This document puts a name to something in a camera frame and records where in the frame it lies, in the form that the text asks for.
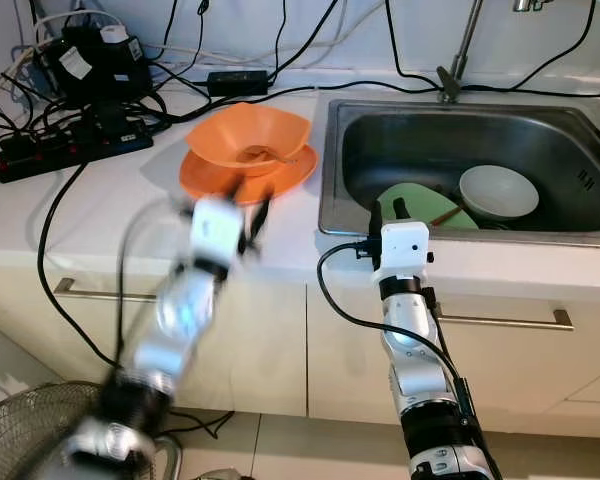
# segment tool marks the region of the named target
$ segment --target drawer handle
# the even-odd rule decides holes
[[[57,297],[67,298],[97,298],[99,300],[117,300],[118,294],[114,292],[94,292],[89,290],[72,290],[71,287],[75,283],[73,278],[63,277],[58,282],[58,285],[53,290]],[[131,302],[155,302],[155,295],[143,295],[139,293],[125,293],[123,297]]]
[[[499,327],[518,327],[518,328],[538,328],[541,330],[560,330],[563,332],[573,332],[575,330],[571,323],[571,318],[566,310],[557,309],[553,311],[555,322],[530,322],[528,320],[513,320],[509,318],[489,318],[489,317],[463,317],[460,315],[445,315],[442,313],[442,307],[438,303],[438,319],[449,323],[469,323],[476,325],[494,325]]]

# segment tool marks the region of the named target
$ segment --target stainless steel sink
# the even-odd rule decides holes
[[[332,101],[320,228],[366,233],[371,205],[400,182],[458,201],[460,176],[481,164],[525,175],[538,208],[507,223],[473,216],[481,230],[439,227],[434,238],[600,245],[600,132],[562,107]]]

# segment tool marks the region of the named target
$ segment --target charger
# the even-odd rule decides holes
[[[269,91],[266,70],[210,72],[206,86],[212,97],[266,95]]]

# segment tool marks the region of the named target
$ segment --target kitchen countertop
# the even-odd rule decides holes
[[[277,97],[267,104],[314,119],[310,144],[321,156],[327,104],[336,98],[405,101],[402,94],[361,90],[302,92]],[[189,93],[174,90],[167,94],[167,100],[176,112],[191,108]],[[435,95],[407,96],[406,100],[430,102],[435,101]],[[581,109],[600,130],[599,99],[472,93],[463,94],[460,102],[572,106]],[[151,149],[89,164],[54,218],[48,240],[48,268],[115,271],[119,242],[131,217],[153,200],[184,197],[178,172],[187,150],[184,136],[195,123],[161,133]],[[0,265],[35,268],[44,216],[74,170],[0,184]],[[273,202],[260,241],[261,258],[245,260],[237,268],[241,274],[316,283],[315,265],[320,254],[333,245],[351,241],[351,237],[318,231],[321,181],[320,163],[307,182]],[[166,272],[174,257],[176,231],[163,227],[143,236],[133,246],[128,272]],[[435,252],[436,261],[427,268],[428,276],[443,291],[600,300],[597,247],[432,240],[430,250]],[[342,253],[329,270],[332,281],[359,286],[368,284],[371,268],[368,261],[356,261],[352,253]]]

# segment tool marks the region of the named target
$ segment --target faucet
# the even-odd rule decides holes
[[[553,0],[514,0],[513,11],[514,12],[528,12],[533,8],[534,12],[542,10],[542,5],[545,3],[551,3]]]
[[[483,0],[473,0],[471,11],[469,12],[469,20],[467,21],[467,26],[462,35],[460,50],[453,56],[453,63],[451,64],[450,71],[447,72],[444,67],[438,67],[436,69],[438,77],[440,77],[440,81],[442,82],[442,92],[440,92],[438,97],[441,103],[455,103],[458,99],[458,95],[460,94],[459,81],[464,73],[464,67],[467,65],[467,52],[469,51],[471,38],[476,29],[476,24],[478,23],[482,1]]]

